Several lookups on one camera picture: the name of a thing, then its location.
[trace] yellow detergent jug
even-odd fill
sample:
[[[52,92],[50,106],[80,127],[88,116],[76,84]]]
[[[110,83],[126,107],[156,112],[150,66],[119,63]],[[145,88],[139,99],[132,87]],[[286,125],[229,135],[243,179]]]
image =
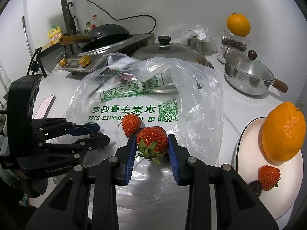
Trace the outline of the yellow detergent jug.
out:
[[[51,45],[57,44],[62,36],[62,30],[59,24],[52,26],[51,30],[48,32]]]

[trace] plastic bag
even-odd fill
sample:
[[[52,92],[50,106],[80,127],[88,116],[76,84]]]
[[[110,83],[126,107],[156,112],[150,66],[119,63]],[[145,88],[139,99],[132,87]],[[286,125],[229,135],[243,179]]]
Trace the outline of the plastic bag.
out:
[[[128,139],[118,124],[124,112],[128,112],[124,109],[129,108],[132,113],[141,107],[139,117],[144,118],[144,126],[162,126],[167,134],[175,134],[191,156],[206,164],[218,164],[223,95],[215,70],[171,58],[139,61],[112,53],[99,61],[105,58],[106,67],[83,78],[65,115],[67,121],[77,124],[97,122],[110,137],[108,146],[87,153],[85,166],[99,164],[126,145]],[[59,141],[71,143],[76,140],[73,138],[64,136]],[[169,162],[162,160],[157,165],[137,157],[129,185],[116,187],[119,222],[146,222],[149,219],[145,215],[153,212],[157,219],[159,215],[165,216],[165,210],[182,201],[182,193],[187,193],[187,188],[176,185]]]
[[[217,46],[209,29],[203,25],[179,24],[167,27],[171,41],[196,48],[203,54],[216,52]]]

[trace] gold knob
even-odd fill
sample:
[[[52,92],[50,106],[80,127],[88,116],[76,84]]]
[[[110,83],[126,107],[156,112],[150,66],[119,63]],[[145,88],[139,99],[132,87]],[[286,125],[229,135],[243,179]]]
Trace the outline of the gold knob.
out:
[[[79,64],[82,67],[86,67],[91,61],[92,60],[88,55],[84,55],[84,56],[81,57],[81,59],[79,59]]]
[[[65,66],[65,64],[67,63],[67,59],[63,58],[60,62],[59,62],[59,65],[61,67]]]

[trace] qr code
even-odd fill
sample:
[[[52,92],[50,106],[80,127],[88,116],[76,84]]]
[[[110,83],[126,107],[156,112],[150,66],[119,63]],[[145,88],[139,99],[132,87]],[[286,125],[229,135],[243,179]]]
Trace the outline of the qr code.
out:
[[[158,122],[178,121],[178,107],[176,99],[172,99],[165,103],[159,103]]]

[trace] metal screw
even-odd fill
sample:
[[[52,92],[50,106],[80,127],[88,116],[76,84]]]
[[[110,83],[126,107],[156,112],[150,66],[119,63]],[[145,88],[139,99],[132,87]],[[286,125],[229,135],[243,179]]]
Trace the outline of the metal screw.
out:
[[[118,158],[116,157],[116,156],[110,156],[109,157],[109,162],[110,163],[114,163],[114,162],[116,162],[118,160]]]
[[[194,156],[188,157],[188,162],[189,163],[195,163],[196,161],[197,161],[197,159]]]
[[[82,165],[76,165],[74,167],[74,171],[78,172],[78,171],[81,171],[83,169]]]
[[[231,170],[231,166],[229,164],[224,164],[223,170],[229,171],[229,170]]]

